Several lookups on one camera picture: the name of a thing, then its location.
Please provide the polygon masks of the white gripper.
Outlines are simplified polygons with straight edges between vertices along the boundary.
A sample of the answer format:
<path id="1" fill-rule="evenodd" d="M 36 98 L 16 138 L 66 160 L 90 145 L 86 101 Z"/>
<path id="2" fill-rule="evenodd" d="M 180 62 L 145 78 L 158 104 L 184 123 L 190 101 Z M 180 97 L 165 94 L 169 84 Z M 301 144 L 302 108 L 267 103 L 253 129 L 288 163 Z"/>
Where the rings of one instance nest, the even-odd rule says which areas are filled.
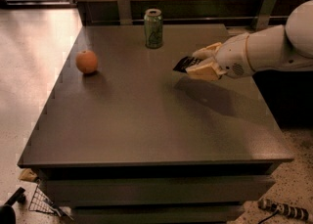
<path id="1" fill-rule="evenodd" d="M 224 74 L 232 78 L 252 76 L 254 70 L 247 58 L 248 38 L 249 34 L 243 33 L 229 38 L 223 44 L 216 42 L 198 49 L 192 56 L 203 61 L 187 67 L 186 72 L 191 78 L 204 81 L 218 80 Z"/>

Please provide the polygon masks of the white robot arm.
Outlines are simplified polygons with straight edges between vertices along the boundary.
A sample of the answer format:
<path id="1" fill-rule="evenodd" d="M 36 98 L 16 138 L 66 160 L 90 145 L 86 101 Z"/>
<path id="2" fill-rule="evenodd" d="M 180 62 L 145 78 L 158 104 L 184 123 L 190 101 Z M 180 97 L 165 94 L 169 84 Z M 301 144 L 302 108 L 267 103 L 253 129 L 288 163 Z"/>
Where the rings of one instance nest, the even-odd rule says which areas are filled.
<path id="1" fill-rule="evenodd" d="M 295 8 L 284 25 L 243 33 L 193 53 L 187 67 L 193 79 L 252 76 L 263 70 L 308 71 L 313 68 L 313 1 Z"/>

